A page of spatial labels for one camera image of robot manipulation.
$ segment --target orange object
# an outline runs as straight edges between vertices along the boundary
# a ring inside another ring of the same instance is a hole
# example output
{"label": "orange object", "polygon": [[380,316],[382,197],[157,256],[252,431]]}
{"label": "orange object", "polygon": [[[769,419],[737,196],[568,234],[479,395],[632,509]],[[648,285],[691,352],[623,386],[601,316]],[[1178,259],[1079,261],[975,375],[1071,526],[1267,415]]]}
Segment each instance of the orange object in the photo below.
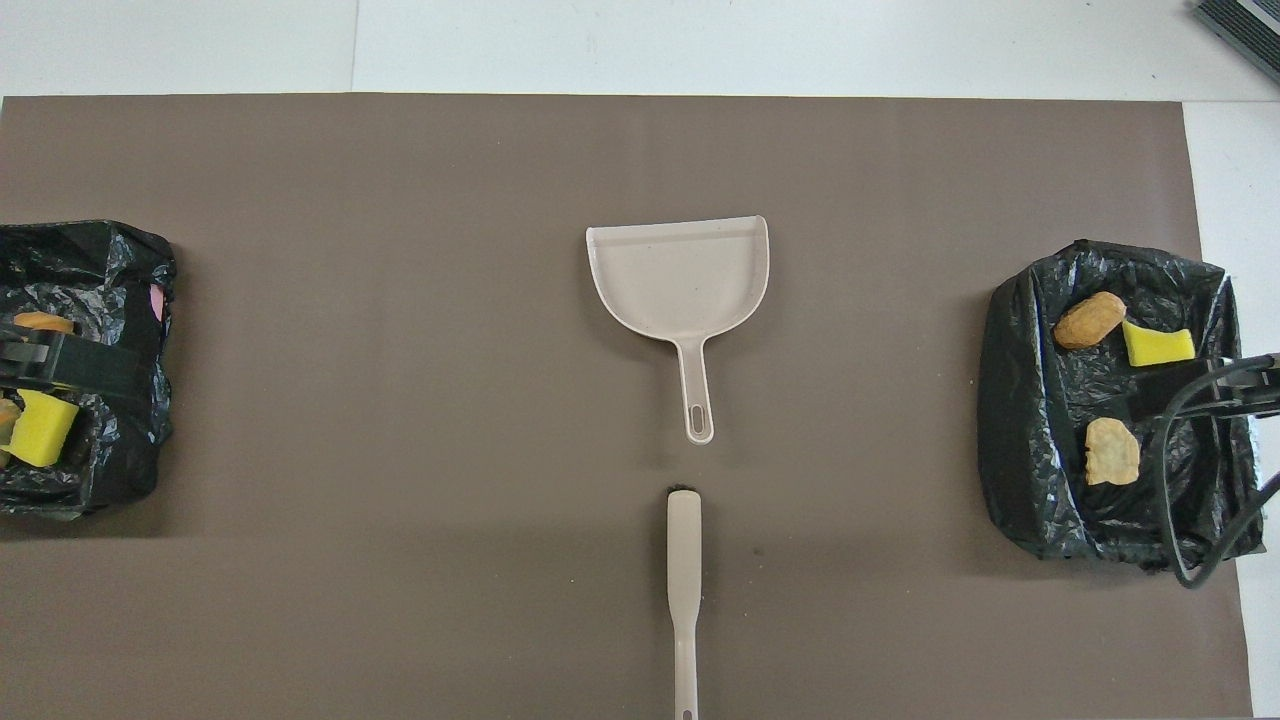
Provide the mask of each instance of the orange object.
{"label": "orange object", "polygon": [[76,323],[51,313],[18,313],[13,318],[13,324],[33,331],[58,331],[67,334],[76,332]]}
{"label": "orange object", "polygon": [[[0,397],[0,445],[9,445],[9,439],[13,437],[13,424],[18,421],[22,415],[22,409],[18,404],[9,400],[8,397]],[[10,455],[4,450],[0,450],[0,468],[9,465]]]}

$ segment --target dustpan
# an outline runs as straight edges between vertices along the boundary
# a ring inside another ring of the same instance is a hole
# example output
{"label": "dustpan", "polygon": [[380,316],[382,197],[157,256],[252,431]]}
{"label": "dustpan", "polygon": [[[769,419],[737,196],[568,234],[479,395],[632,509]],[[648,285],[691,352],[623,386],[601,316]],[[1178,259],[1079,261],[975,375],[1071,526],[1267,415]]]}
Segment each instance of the dustpan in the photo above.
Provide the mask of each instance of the dustpan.
{"label": "dustpan", "polygon": [[676,346],[685,433],[716,433],[703,346],[746,320],[769,282],[764,218],[588,228],[595,290],[627,328]]}

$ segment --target yellow sponge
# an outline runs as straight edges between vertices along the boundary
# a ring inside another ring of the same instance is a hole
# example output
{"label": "yellow sponge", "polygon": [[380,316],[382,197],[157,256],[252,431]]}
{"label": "yellow sponge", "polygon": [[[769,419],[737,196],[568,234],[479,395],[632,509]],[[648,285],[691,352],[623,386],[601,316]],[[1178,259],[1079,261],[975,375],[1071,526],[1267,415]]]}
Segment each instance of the yellow sponge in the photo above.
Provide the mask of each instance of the yellow sponge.
{"label": "yellow sponge", "polygon": [[1124,345],[1129,348],[1129,364],[1134,368],[1196,359],[1196,345],[1192,343],[1190,331],[1162,333],[1139,328],[1129,320],[1121,323],[1121,327]]}
{"label": "yellow sponge", "polygon": [[13,424],[9,445],[0,446],[0,450],[36,468],[47,468],[58,462],[58,456],[63,454],[67,432],[72,429],[79,407],[33,389],[19,389],[18,396],[26,407]]}

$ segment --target potato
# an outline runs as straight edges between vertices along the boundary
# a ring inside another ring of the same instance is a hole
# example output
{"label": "potato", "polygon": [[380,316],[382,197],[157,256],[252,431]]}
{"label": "potato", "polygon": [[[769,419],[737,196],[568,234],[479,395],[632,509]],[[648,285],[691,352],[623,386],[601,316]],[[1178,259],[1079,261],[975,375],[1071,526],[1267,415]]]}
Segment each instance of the potato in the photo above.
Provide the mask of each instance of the potato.
{"label": "potato", "polygon": [[1124,300],[1110,292],[1094,292],[1062,314],[1053,328],[1053,340],[1068,350],[1093,347],[1124,320]]}

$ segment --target dustpan handle hole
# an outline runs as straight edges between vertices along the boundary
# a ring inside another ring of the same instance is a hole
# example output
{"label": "dustpan handle hole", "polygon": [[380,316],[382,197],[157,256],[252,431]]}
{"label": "dustpan handle hole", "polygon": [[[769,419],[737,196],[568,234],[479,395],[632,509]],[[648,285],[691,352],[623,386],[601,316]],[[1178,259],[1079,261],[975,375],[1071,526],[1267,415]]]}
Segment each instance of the dustpan handle hole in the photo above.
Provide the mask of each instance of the dustpan handle hole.
{"label": "dustpan handle hole", "polygon": [[707,430],[707,416],[701,405],[694,405],[689,409],[689,427],[694,429],[694,434],[699,436]]}

